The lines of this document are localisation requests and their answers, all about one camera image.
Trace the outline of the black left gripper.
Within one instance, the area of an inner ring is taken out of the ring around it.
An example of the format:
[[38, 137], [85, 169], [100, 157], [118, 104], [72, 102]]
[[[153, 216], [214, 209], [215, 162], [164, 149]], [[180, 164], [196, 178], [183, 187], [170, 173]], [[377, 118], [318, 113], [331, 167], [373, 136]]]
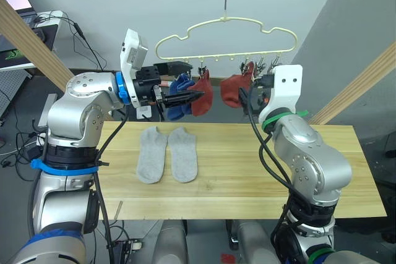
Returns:
[[163, 103], [166, 108], [184, 106], [203, 97], [205, 93], [198, 90], [186, 90], [174, 95], [165, 95], [161, 88], [161, 76], [177, 76], [192, 70], [189, 63], [182, 61], [171, 61], [155, 63], [153, 66], [143, 66], [136, 72], [132, 80], [135, 95], [132, 96], [132, 105], [136, 109], [148, 106], [151, 103]]

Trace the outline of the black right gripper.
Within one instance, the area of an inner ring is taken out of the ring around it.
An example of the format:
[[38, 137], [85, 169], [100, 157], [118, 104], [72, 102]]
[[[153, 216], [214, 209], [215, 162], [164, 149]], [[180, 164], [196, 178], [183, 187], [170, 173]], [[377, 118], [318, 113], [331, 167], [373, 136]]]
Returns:
[[251, 85], [253, 100], [250, 89], [239, 87], [238, 98], [245, 115], [259, 114], [269, 103], [270, 91], [274, 86], [274, 75], [265, 74], [255, 79]]

